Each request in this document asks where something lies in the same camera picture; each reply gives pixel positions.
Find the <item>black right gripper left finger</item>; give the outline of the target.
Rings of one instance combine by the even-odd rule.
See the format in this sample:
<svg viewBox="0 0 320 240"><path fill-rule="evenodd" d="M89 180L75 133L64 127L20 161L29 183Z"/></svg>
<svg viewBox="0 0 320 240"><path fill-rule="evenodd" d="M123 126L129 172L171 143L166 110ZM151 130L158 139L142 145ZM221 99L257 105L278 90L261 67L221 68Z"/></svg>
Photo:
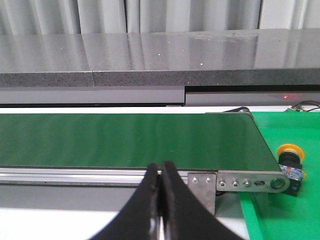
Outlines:
<svg viewBox="0 0 320 240"><path fill-rule="evenodd" d="M141 183L128 202L116 217L91 239L157 240L160 226L158 178L158 165L149 164Z"/></svg>

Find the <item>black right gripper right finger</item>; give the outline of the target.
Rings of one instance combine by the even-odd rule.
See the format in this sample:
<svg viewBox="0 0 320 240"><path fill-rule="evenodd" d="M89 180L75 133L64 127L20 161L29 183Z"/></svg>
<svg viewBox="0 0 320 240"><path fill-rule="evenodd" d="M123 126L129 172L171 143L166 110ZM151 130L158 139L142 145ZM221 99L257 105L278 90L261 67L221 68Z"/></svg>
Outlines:
<svg viewBox="0 0 320 240"><path fill-rule="evenodd" d="M159 209L166 240L242 239L201 204L183 182L172 161L163 162L159 180Z"/></svg>

